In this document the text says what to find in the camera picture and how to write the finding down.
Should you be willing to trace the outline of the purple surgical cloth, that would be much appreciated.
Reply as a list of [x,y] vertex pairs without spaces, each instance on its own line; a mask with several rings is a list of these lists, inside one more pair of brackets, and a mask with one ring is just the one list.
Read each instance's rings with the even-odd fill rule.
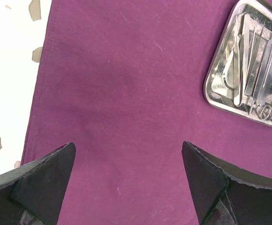
[[22,163],[76,157],[60,225],[196,225],[189,141],[272,178],[272,128],[206,102],[234,0],[54,0]]

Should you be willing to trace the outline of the steel surgical forceps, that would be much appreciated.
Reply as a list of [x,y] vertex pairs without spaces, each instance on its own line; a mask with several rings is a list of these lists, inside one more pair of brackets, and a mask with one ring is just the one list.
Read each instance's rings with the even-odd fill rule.
[[243,103],[243,88],[249,59],[249,35],[250,15],[243,15],[243,26],[241,34],[238,29],[238,19],[235,19],[234,32],[234,105],[240,107]]

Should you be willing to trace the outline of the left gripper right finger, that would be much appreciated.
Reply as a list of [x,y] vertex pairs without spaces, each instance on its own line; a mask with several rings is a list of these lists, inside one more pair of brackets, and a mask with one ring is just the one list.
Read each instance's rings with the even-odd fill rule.
[[182,157],[201,225],[272,225],[272,179],[241,169],[190,142]]

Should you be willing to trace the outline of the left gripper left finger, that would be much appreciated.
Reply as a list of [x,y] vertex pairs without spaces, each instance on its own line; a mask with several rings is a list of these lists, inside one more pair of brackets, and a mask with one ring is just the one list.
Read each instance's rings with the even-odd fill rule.
[[68,143],[0,175],[0,225],[55,225],[76,148]]

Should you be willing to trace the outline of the steel scalpel handle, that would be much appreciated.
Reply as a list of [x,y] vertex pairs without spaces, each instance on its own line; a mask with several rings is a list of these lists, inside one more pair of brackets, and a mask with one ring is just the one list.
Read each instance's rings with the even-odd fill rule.
[[269,49],[269,56],[267,58],[264,58],[264,65],[265,65],[265,69],[261,69],[260,70],[260,74],[259,74],[259,78],[261,79],[261,83],[259,85],[259,90],[258,90],[258,94],[257,94],[257,100],[256,100],[256,104],[258,106],[263,106],[265,104],[265,89],[267,86],[267,80],[268,80],[268,76],[269,76],[269,71],[272,65],[272,43],[270,45],[270,49]]

